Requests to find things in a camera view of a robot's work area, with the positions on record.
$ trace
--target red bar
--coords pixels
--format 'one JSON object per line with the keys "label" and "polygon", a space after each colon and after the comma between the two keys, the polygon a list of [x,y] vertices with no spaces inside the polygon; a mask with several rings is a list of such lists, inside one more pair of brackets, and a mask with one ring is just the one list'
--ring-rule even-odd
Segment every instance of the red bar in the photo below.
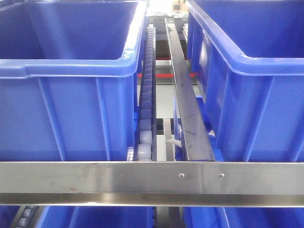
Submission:
{"label": "red bar", "polygon": [[156,60],[171,60],[170,57],[157,57]]}
{"label": "red bar", "polygon": [[156,74],[156,78],[172,78],[173,74]]}

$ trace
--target blue bin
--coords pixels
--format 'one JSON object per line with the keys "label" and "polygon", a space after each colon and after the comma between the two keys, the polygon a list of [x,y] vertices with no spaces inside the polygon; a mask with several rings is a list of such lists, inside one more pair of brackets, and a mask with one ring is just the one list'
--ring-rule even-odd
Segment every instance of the blue bin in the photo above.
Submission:
{"label": "blue bin", "polygon": [[304,161],[304,1],[191,0],[189,50],[226,161]]}
{"label": "blue bin", "polygon": [[[206,117],[206,107],[197,98],[201,114]],[[204,119],[207,131],[210,130],[208,118]],[[222,156],[210,136],[210,144],[216,161]],[[184,208],[186,228],[304,228],[304,208],[223,208],[186,207]]]}
{"label": "blue bin", "polygon": [[151,207],[46,207],[35,228],[153,228]]}
{"label": "blue bin", "polygon": [[144,13],[143,1],[0,10],[0,161],[126,160]]}

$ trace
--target crate rim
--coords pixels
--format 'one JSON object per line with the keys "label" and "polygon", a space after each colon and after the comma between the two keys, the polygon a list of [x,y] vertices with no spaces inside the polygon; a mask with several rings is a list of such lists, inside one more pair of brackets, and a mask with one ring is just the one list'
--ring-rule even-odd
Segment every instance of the crate rim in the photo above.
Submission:
{"label": "crate rim", "polygon": [[130,24],[130,30],[126,38],[122,55],[118,59],[0,59],[0,79],[27,79],[30,77],[128,77],[137,70],[140,42],[146,3],[142,0],[132,1],[99,1],[100,3],[129,3],[137,2],[134,17]]}
{"label": "crate rim", "polygon": [[190,13],[204,28],[213,45],[234,73],[243,76],[304,76],[304,58],[247,56],[194,0],[189,0],[187,5]]}

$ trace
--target metal frame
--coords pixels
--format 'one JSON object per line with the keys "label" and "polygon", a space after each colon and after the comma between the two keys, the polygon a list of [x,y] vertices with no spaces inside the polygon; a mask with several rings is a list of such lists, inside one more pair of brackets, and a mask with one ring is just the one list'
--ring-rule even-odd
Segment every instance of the metal frame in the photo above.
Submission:
{"label": "metal frame", "polygon": [[166,23],[184,150],[205,161],[0,162],[0,204],[304,207],[304,163],[211,162],[178,34]]}
{"label": "metal frame", "polygon": [[[173,145],[168,143],[167,140],[171,139],[171,120],[164,119],[163,120],[163,129],[164,129],[164,136],[165,136],[165,148],[166,148],[166,161],[175,161],[175,154],[173,150]],[[184,178],[183,173],[179,173],[180,178]],[[182,228],[181,225],[181,213],[179,207],[169,207],[169,228]]]}

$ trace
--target white roller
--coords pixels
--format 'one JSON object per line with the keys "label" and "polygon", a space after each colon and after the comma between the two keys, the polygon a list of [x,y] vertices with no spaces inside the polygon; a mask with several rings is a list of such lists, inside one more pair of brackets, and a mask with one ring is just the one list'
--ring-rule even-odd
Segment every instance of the white roller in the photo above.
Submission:
{"label": "white roller", "polygon": [[28,218],[21,218],[18,222],[19,227],[25,227],[25,222],[27,221]]}
{"label": "white roller", "polygon": [[140,124],[140,129],[142,131],[150,131],[151,130],[151,119],[141,120],[139,124]]}
{"label": "white roller", "polygon": [[140,142],[152,144],[152,131],[141,131]]}
{"label": "white roller", "polygon": [[28,218],[31,211],[32,211],[32,209],[25,209],[22,214],[22,217]]}
{"label": "white roller", "polygon": [[151,159],[151,144],[141,143],[138,145],[138,160]]}

